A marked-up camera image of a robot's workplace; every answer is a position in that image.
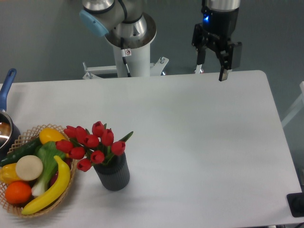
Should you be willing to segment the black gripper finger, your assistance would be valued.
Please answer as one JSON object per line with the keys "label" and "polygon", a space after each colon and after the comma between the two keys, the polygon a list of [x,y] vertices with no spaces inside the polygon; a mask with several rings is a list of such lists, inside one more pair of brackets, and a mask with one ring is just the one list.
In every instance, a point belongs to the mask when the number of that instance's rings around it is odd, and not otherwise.
{"label": "black gripper finger", "polygon": [[193,36],[192,36],[192,46],[195,47],[197,51],[197,65],[202,65],[205,63],[206,57],[206,45],[205,38],[203,36],[203,26],[202,23],[196,24],[194,26]]}
{"label": "black gripper finger", "polygon": [[220,62],[219,81],[225,81],[228,78],[228,73],[240,66],[242,42],[214,41],[213,47]]}

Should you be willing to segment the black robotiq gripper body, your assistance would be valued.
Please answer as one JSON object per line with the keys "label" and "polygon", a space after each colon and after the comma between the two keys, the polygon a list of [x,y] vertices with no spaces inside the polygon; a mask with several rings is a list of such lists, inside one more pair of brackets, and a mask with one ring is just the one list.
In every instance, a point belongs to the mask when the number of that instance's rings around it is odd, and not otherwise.
{"label": "black robotiq gripper body", "polygon": [[239,8],[234,10],[217,10],[208,6],[202,7],[203,36],[208,41],[214,41],[220,46],[225,46],[236,28]]}

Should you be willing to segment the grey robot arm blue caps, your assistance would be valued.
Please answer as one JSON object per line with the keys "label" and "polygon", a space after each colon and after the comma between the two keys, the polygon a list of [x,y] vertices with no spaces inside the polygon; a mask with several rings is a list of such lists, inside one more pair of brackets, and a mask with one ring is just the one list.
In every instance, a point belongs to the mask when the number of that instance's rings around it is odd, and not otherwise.
{"label": "grey robot arm blue caps", "polygon": [[[157,28],[153,18],[143,11],[141,0],[85,0],[79,16],[96,36],[105,37],[114,51],[115,66],[85,68],[88,76],[115,72],[118,77],[160,76],[168,63],[161,57],[150,61],[150,45]],[[194,27],[192,46],[197,53],[195,73],[202,73],[206,50],[213,51],[220,63],[219,80],[240,66],[242,43],[233,42],[240,2],[204,0],[203,19]]]}

